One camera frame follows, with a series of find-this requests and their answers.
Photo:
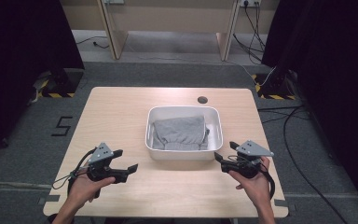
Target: forearm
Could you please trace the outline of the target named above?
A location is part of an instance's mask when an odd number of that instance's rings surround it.
[[[79,208],[70,201],[66,201],[55,217],[53,224],[70,224]]]
[[[274,212],[270,203],[257,206],[259,224],[275,224]]]

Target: black cable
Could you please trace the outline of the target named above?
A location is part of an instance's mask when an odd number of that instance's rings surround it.
[[[81,43],[84,43],[84,42],[86,42],[86,41],[88,41],[88,40],[91,40],[91,39],[93,39],[93,38],[107,38],[107,36],[93,36],[93,37],[87,38],[87,39],[85,39],[85,40],[82,40],[82,41],[80,41],[80,42],[76,42],[76,43],[77,43],[77,44],[81,44]]]
[[[248,14],[248,11],[246,10],[246,8],[245,8],[245,14],[246,14],[246,17],[248,18],[249,22],[250,22],[251,25],[252,25],[252,29],[254,30],[255,37],[257,38],[258,41],[263,42],[263,41],[261,40],[259,34],[258,34],[258,31],[255,29],[255,26],[254,26],[254,24],[253,24],[251,18],[249,17],[249,14]]]
[[[269,182],[269,185],[270,185],[270,188],[269,188],[269,198],[272,199],[272,197],[274,196],[274,193],[275,193],[275,181],[274,179],[272,178],[272,176],[269,174],[269,169],[267,169],[267,167],[264,165],[264,164],[261,164],[265,169],[266,171],[263,171],[261,170],[261,168],[259,169],[259,172],[261,174],[263,174],[267,181]]]
[[[298,107],[302,107],[303,105],[294,105],[294,106],[281,106],[281,107],[270,107],[270,108],[259,108],[257,111],[265,111],[265,110],[277,110],[277,109],[295,109]]]
[[[254,51],[258,51],[258,52],[260,52],[260,53],[263,53],[263,52],[264,52],[264,51],[261,50],[261,49],[252,49],[252,48],[249,48],[248,46],[242,44],[235,34],[233,34],[233,36],[234,36],[234,38],[237,40],[238,44],[239,44],[244,50],[246,50],[246,51],[247,51],[247,50],[254,50]]]
[[[52,184],[51,187],[52,187],[53,189],[60,189],[60,188],[62,188],[62,186],[65,184],[65,182],[66,182],[69,178],[76,179],[78,176],[80,176],[80,175],[77,174],[77,172],[78,172],[78,170],[80,169],[81,164],[83,163],[83,161],[84,161],[89,155],[91,155],[92,153],[94,153],[95,149],[97,149],[97,147],[94,148],[94,149],[92,149],[92,150],[90,150],[90,151],[88,151],[88,152],[86,153],[86,155],[84,155],[83,158],[80,160],[80,162],[77,164],[75,170],[73,170],[69,175],[66,175],[66,176],[64,176],[64,177],[62,177],[62,178],[60,178],[60,179],[54,181],[54,183]],[[54,187],[54,184],[57,183],[57,182],[59,182],[59,181],[61,181],[61,180],[63,180],[63,179],[64,179],[63,183],[62,183],[59,187],[55,188],[55,187]]]
[[[268,120],[265,120],[265,121],[262,121],[261,123],[268,123],[268,122],[271,122],[271,121],[275,121],[275,120],[280,120],[280,119],[284,119],[286,117],[289,116],[289,114],[285,114],[285,113],[281,113],[281,112],[277,112],[277,111],[268,111],[268,110],[263,110],[263,111],[260,111],[260,112],[268,112],[268,113],[275,113],[275,114],[280,114],[280,115],[284,115],[283,117],[280,117],[280,118],[277,118],[277,119],[268,119]],[[310,120],[310,119],[307,119],[307,118],[302,118],[300,116],[293,116],[297,119],[305,119],[305,120]]]
[[[260,3],[255,2],[256,8],[255,8],[255,29],[257,32],[257,36],[259,37],[259,43],[260,43],[260,48],[264,51],[264,47],[266,46],[263,42],[263,40],[260,37],[260,33],[258,33],[258,22],[260,21],[260,14],[261,14],[261,8],[260,8]]]
[[[255,33],[254,33],[254,35],[252,36],[252,40],[251,40],[251,44],[249,45],[249,48],[252,47],[254,40],[255,40]],[[251,62],[254,63],[254,64],[261,65],[261,63],[255,63],[255,62],[252,60],[250,54],[249,54],[249,61],[251,61]]]
[[[233,36],[234,36],[234,38],[237,40],[237,42],[238,42],[238,44],[240,45],[240,47],[241,47],[243,50],[245,50],[245,52],[247,52],[249,55],[252,55],[252,57],[256,58],[258,61],[261,62],[261,59],[260,59],[257,55],[255,55],[253,52],[251,52],[251,50],[255,50],[255,51],[259,51],[259,52],[263,52],[263,51],[258,50],[258,49],[249,48],[249,47],[245,46],[244,44],[242,44],[235,34],[233,34]]]
[[[293,161],[293,164],[295,165],[295,167],[297,168],[298,172],[301,174],[301,176],[305,179],[305,181],[307,181],[307,183],[319,194],[319,196],[321,196],[321,198],[327,203],[327,205],[329,205],[333,211],[339,216],[339,218],[344,222],[344,223],[347,223],[347,221],[344,219],[344,217],[338,212],[338,210],[336,209],[336,207],[334,205],[332,205],[324,196],[323,194],[318,190],[316,189],[315,186],[313,186],[310,181],[307,179],[307,177],[304,175],[304,173],[301,171],[301,169],[299,168],[299,166],[297,165],[296,163],[296,160],[295,158],[293,157],[292,155],[292,152],[290,150],[290,147],[289,147],[289,144],[287,143],[287,138],[286,138],[286,124],[287,124],[287,121],[289,121],[289,119],[293,116],[293,114],[296,113],[296,111],[300,108],[295,108],[290,114],[289,116],[287,117],[286,121],[284,122],[283,124],[283,140],[284,140],[284,144],[286,146],[286,149],[289,153],[289,156],[290,158],[292,159]]]
[[[96,47],[100,47],[101,49],[107,49],[107,48],[109,48],[109,45],[108,46],[101,46],[101,45],[99,45],[99,44],[97,44],[97,42],[92,42],[92,44],[94,44],[94,46],[96,46]]]

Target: gray carpet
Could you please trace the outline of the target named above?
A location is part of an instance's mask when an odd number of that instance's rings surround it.
[[[59,170],[65,150],[93,87],[148,86],[251,89],[258,108],[302,105],[296,100],[265,100],[255,94],[255,85],[243,68],[237,65],[191,65],[153,63],[85,63],[86,71],[73,98],[39,98],[18,120],[8,137],[8,147],[0,148],[0,223],[43,223],[43,200]],[[267,73],[260,66],[248,71]],[[274,110],[289,114],[292,109]],[[264,130],[289,206],[290,215],[278,223],[342,223],[333,209],[321,199],[300,175],[290,154],[310,183],[335,206],[348,223],[358,223],[358,194],[344,169],[329,157],[322,137],[306,108],[292,117],[286,126],[287,143],[283,139],[286,116],[260,111]],[[56,125],[70,126],[66,136]],[[10,186],[9,183],[21,183]],[[103,223],[104,218],[77,217],[76,223]],[[200,223],[200,220],[182,220]],[[240,223],[257,223],[255,218],[241,218]]]

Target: gray cloth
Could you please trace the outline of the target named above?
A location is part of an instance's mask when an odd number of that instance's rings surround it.
[[[206,150],[209,130],[203,116],[163,119],[154,122],[153,148],[194,151]]]

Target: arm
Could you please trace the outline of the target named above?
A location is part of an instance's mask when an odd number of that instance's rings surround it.
[[[261,158],[263,164],[269,168],[269,159]],[[246,194],[255,205],[260,224],[274,224],[274,213],[269,198],[269,182],[261,173],[258,173],[252,179],[248,179],[235,171],[229,174],[240,184],[236,189],[245,189]]]
[[[83,207],[86,201],[91,203],[94,199],[95,192],[97,192],[98,189],[113,184],[114,182],[114,177],[93,182],[87,177],[87,175],[80,175],[71,187],[69,196],[55,217],[53,224],[71,223],[77,210]]]

